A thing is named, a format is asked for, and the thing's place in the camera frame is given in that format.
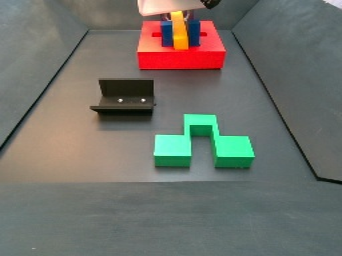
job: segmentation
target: orange block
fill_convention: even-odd
[[[189,49],[188,27],[184,12],[172,12],[173,30],[174,30],[174,47],[177,50]]]

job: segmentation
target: green l-shaped block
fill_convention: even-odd
[[[190,167],[192,136],[210,136],[216,167],[249,168],[254,151],[249,136],[221,136],[217,115],[185,114],[185,135],[156,136],[156,166]]]

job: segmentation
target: red base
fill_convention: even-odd
[[[221,69],[226,49],[213,21],[201,22],[201,46],[189,50],[162,47],[160,21],[145,21],[138,46],[141,69]]]

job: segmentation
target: black angle bracket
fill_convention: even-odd
[[[156,106],[153,79],[99,79],[102,100],[91,109],[99,113],[152,113]]]

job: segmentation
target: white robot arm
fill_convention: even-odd
[[[143,16],[201,8],[213,9],[221,0],[138,0],[139,13]]]

